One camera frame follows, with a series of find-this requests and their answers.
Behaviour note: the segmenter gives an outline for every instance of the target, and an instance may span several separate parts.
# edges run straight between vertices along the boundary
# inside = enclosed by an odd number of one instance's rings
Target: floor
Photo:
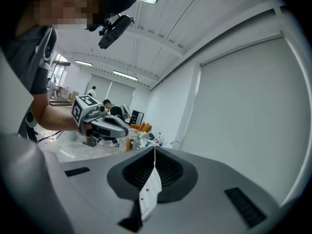
[[[62,111],[66,110],[65,107],[56,108]],[[40,140],[43,137],[48,137],[58,132],[46,130],[39,125],[35,126],[34,129],[39,134],[37,135],[37,140]],[[68,131],[64,131],[59,137],[58,136],[59,134],[51,137],[50,139],[45,139],[39,142],[38,146],[41,150],[55,153],[61,163],[100,158],[124,153],[126,152],[126,143],[128,138],[124,137],[118,139],[119,147],[110,147],[109,145],[111,144],[111,142],[103,140],[101,140],[101,142],[97,146],[90,147],[83,144],[83,142],[86,141],[86,138],[77,132],[75,141],[70,141]]]

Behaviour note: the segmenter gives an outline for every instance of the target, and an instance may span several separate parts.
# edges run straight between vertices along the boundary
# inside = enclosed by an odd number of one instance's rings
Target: gray t-shirt
[[[48,27],[35,27],[2,47],[12,70],[32,95],[47,93],[48,70],[39,68],[44,47],[49,40],[47,30]],[[19,133],[27,137],[25,119]]]

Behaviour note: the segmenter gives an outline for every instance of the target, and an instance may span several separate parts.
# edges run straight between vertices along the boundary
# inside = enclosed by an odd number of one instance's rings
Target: ceiling beam
[[[185,55],[185,50],[182,49],[181,47],[177,46],[173,42],[166,40],[163,37],[155,35],[146,30],[142,30],[142,29],[138,29],[138,28],[130,26],[126,29],[125,34],[129,34],[139,39],[149,40],[152,43],[157,44],[159,47],[170,51],[171,53],[173,53],[174,55],[178,57],[182,57]]]
[[[67,52],[63,53],[63,56],[65,58],[70,57],[72,59],[76,59],[76,60],[80,60],[80,61],[86,61],[86,62],[91,62],[91,63],[94,62],[94,61],[95,62],[99,62],[99,63],[104,63],[104,64],[107,64],[107,65],[113,66],[115,68],[121,69],[123,71],[130,71],[132,73],[138,74],[138,75],[143,76],[145,78],[151,79],[152,81],[157,81],[158,80],[157,76],[151,75],[151,74],[149,74],[146,71],[137,69],[137,68],[132,67],[130,65],[127,65],[127,69],[126,69],[124,63],[119,62],[119,61],[115,61],[115,60],[111,60],[111,59],[108,59],[108,58],[100,58],[100,57],[89,56],[89,55],[82,55],[82,54],[72,54],[72,53],[67,53]]]
[[[202,40],[196,44],[192,49],[190,49],[183,57],[178,59],[173,65],[169,66],[160,76],[159,80],[155,82],[151,89],[153,89],[158,83],[160,83],[167,75],[169,75],[175,68],[177,68],[181,63],[186,61],[191,55],[195,54],[198,50],[204,47],[207,43],[212,41],[213,39],[217,38],[224,32],[228,31],[229,29],[233,28],[234,26],[260,14],[265,11],[273,9],[272,3],[267,1],[261,3],[245,12],[240,14],[239,16],[231,19],[230,21],[225,22],[223,25],[220,25],[216,30],[212,31],[210,34],[206,35],[202,38]]]

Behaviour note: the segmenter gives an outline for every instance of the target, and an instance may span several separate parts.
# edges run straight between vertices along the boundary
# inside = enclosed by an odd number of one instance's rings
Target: black vent grille
[[[154,150],[123,169],[123,177],[139,190],[143,188],[154,168]],[[175,160],[156,151],[156,169],[162,188],[175,183],[183,175],[183,167]]]
[[[266,219],[266,216],[239,188],[228,189],[224,192],[250,228]]]

